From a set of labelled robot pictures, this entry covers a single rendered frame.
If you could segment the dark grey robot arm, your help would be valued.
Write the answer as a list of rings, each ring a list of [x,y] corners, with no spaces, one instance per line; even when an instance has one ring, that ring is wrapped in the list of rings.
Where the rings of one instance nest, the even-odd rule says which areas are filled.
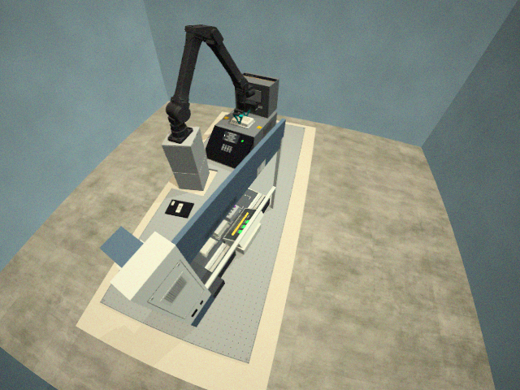
[[[171,125],[172,133],[167,139],[178,144],[182,144],[193,132],[193,128],[187,127],[185,122],[189,120],[191,115],[189,90],[202,41],[212,49],[231,77],[235,89],[238,90],[237,100],[240,101],[240,110],[245,111],[249,108],[254,113],[258,108],[258,102],[246,99],[255,94],[254,86],[249,84],[238,69],[223,44],[223,37],[219,30],[216,27],[202,24],[186,25],[184,30],[186,32],[186,40],[175,94],[166,106],[166,113],[169,115],[167,118]],[[207,38],[208,40],[206,40]],[[246,102],[243,102],[245,100]]]

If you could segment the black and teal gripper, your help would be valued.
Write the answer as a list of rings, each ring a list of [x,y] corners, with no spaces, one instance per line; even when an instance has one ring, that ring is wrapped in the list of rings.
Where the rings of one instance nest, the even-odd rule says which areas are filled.
[[[234,109],[235,112],[233,112],[233,116],[235,117],[237,123],[241,124],[241,120],[243,118],[243,115],[247,117],[249,112],[250,112],[250,110],[249,110],[249,108],[247,108],[246,110],[240,110],[240,103],[239,102],[240,101],[237,101],[237,108]],[[240,112],[240,114],[238,112]],[[246,115],[245,115],[245,112],[247,112]],[[241,114],[243,114],[243,115],[241,115]],[[237,116],[240,118],[240,122],[239,122]]]

